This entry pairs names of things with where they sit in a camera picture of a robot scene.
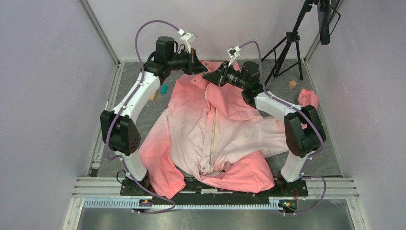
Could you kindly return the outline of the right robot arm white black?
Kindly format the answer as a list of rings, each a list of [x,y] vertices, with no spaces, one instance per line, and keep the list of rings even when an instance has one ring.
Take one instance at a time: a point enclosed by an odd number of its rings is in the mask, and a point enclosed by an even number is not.
[[[217,87],[230,84],[242,89],[246,104],[283,123],[289,154],[278,174],[276,188],[281,195],[288,196],[296,189],[295,181],[303,177],[306,163],[325,147],[326,135],[314,106],[295,105],[275,96],[265,88],[260,76],[260,64],[246,61],[241,70],[236,70],[226,61],[203,78]]]

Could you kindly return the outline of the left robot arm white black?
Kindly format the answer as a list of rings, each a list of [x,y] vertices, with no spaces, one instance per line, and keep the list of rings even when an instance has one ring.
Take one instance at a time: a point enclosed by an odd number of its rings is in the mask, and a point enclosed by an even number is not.
[[[126,176],[133,180],[132,189],[138,195],[149,192],[150,181],[144,178],[147,169],[139,154],[141,136],[135,126],[136,121],[149,98],[172,71],[181,70],[187,75],[207,71],[197,58],[195,49],[191,47],[195,39],[194,33],[185,33],[179,42],[172,37],[159,37],[155,51],[143,64],[142,71],[128,94],[111,111],[104,110],[100,115],[106,152],[112,151],[115,158],[122,162]]]

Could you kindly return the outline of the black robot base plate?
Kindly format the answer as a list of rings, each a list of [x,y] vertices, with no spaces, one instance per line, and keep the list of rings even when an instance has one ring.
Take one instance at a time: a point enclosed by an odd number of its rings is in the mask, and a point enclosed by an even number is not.
[[[134,181],[125,177],[124,179],[116,179],[121,184],[121,196],[149,196],[148,192],[140,188]],[[187,177],[185,180],[186,186],[178,192],[171,200],[175,204],[265,204],[270,197],[289,198],[289,197],[305,197],[309,195],[307,184],[303,180],[294,182],[293,185],[287,187],[275,186],[269,190],[259,193],[236,192],[224,189],[217,189],[203,184],[197,179]],[[164,199],[152,196],[152,201],[144,201],[147,198],[141,198],[146,204],[166,204],[172,203]]]

